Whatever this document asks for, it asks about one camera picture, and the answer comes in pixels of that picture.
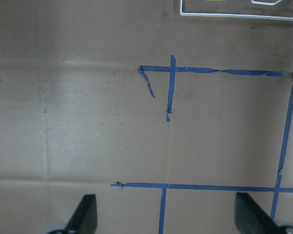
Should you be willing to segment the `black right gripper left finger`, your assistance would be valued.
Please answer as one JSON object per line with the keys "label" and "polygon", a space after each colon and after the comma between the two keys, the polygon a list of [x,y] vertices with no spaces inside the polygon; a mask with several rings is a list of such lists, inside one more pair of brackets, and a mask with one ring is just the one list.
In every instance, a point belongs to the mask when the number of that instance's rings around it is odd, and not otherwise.
{"label": "black right gripper left finger", "polygon": [[65,234],[94,234],[97,229],[96,195],[84,195],[64,228]]}

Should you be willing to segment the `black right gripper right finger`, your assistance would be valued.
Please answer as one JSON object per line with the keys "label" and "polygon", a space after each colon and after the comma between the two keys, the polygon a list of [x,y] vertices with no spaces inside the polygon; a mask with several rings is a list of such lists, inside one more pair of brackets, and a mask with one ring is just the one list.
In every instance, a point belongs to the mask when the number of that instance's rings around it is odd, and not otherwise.
{"label": "black right gripper right finger", "polygon": [[235,195],[234,222],[240,234],[283,233],[248,193]]}

